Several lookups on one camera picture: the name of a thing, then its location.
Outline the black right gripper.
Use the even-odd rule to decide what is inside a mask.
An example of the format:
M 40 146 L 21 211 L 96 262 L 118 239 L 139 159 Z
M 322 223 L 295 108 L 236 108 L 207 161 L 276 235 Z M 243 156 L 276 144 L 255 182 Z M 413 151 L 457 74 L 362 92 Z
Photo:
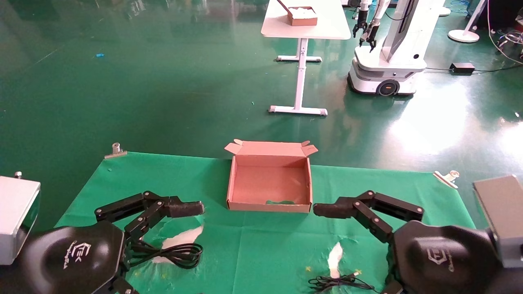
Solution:
M 368 190 L 334 203 L 316 203 L 317 216 L 357 220 L 389 244 L 384 294 L 505 294 L 507 275 L 489 233 L 460 226 L 429 226 L 424 209 Z M 406 221 L 393 232 L 375 212 Z

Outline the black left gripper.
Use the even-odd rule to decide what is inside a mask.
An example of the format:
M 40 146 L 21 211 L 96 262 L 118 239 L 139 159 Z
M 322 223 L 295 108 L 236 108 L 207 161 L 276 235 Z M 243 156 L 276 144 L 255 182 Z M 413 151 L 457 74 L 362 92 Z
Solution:
M 142 238 L 163 218 L 204 213 L 201 201 L 145 191 L 95 209 L 97 221 L 64 226 L 28 238 L 16 259 L 18 294 L 136 294 L 126 281 L 127 242 Z M 137 215 L 125 233 L 110 222 Z

